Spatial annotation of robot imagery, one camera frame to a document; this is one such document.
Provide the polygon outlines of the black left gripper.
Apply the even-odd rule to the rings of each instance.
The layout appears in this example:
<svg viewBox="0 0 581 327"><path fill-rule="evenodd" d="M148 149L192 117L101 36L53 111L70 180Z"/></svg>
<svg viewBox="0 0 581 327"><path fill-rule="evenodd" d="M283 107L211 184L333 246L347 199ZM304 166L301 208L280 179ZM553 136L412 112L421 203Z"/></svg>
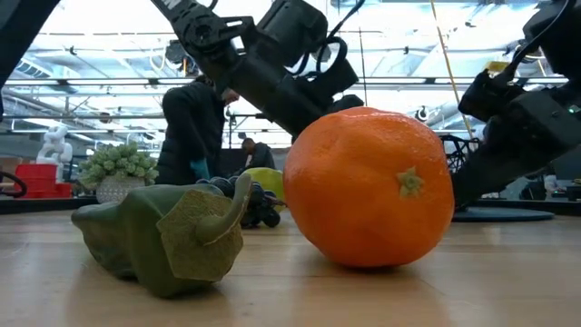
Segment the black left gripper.
<svg viewBox="0 0 581 327"><path fill-rule="evenodd" d="M333 98L359 80L343 55L344 49L341 45L326 71L314 69L298 75L286 69L286 58L278 46L254 45L241 53L229 45L222 54L222 85L238 92L266 118L297 136L326 114L363 104L356 95Z"/></svg>

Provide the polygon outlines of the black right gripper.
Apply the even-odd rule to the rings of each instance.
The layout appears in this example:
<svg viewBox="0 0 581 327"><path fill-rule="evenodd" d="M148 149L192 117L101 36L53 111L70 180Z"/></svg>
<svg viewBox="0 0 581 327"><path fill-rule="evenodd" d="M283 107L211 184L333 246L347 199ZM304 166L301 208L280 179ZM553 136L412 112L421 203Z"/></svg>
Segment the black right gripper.
<svg viewBox="0 0 581 327"><path fill-rule="evenodd" d="M526 90L505 71L477 75L458 110L484 122L485 142L452 174L457 209L521 177L544 174L580 145L580 81Z"/></svg>

